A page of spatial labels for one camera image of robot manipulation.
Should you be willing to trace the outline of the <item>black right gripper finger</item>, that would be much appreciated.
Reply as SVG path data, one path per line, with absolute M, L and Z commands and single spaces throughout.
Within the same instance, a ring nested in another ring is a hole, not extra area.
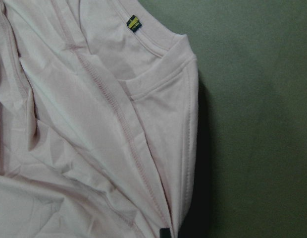
M 171 238 L 171 230 L 170 230 L 170 228 L 161 228 L 159 230 L 159 237 L 160 238 Z

